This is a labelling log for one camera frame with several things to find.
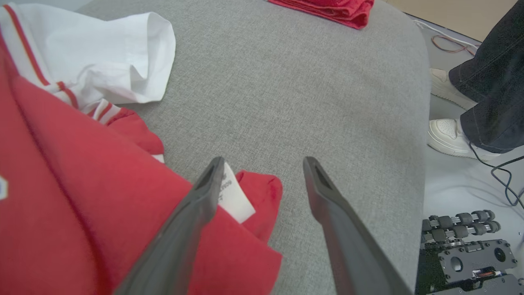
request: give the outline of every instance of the dark jeans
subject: dark jeans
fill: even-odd
[[[449,75],[479,103],[460,118],[473,144],[493,153],[524,145],[524,0],[491,30],[473,59]]]

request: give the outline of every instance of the gray ottoman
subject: gray ottoman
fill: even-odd
[[[430,79],[409,18],[381,1],[360,31],[262,0],[95,0],[80,9],[105,20],[149,11],[173,24],[173,71],[162,101],[126,107],[190,181],[217,155],[282,180],[269,243],[283,254],[274,294],[335,293],[305,191],[307,155],[413,288]]]

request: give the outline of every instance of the folded red cloth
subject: folded red cloth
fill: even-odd
[[[191,184],[151,157],[158,138],[135,113],[120,123],[139,132],[96,122],[18,76],[1,43],[0,96],[0,294],[112,293]],[[259,221],[244,227],[217,209],[190,294],[265,295],[276,281],[281,255],[265,241],[281,184],[242,175],[244,189],[268,192],[253,204]]]
[[[367,25],[375,0],[269,0],[287,8],[300,10],[355,29]]]

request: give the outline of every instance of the shoe sole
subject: shoe sole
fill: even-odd
[[[446,155],[450,155],[450,156],[455,156],[455,157],[466,157],[466,158],[470,158],[470,159],[477,159],[475,157],[475,154],[473,154],[473,152],[470,153],[470,150],[464,150],[464,149],[460,149],[460,148],[457,148],[457,147],[453,147],[451,145],[449,145],[448,143],[446,142],[443,142],[442,140],[439,140],[436,135],[433,133],[433,131],[431,130],[431,126],[430,126],[430,129],[428,130],[428,135],[430,137],[430,140],[428,141],[428,145],[436,150],[437,152],[441,152],[443,154],[446,154]],[[494,158],[498,157],[498,154],[493,154],[493,155],[478,155],[479,159],[481,159],[482,161],[490,161],[490,160],[493,160]]]
[[[433,85],[431,86],[431,94],[433,94],[436,97],[449,100],[466,111],[477,105],[477,102],[473,100],[456,96],[450,93],[449,91],[439,89]]]

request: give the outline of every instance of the white shoe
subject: white shoe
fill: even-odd
[[[456,103],[466,111],[477,105],[451,84],[447,71],[440,69],[431,69],[431,94]]]
[[[464,135],[460,120],[438,119],[429,121],[428,145],[438,152],[457,157],[468,157],[476,159],[470,149],[470,141]],[[489,161],[500,154],[483,150],[471,145],[482,161]]]

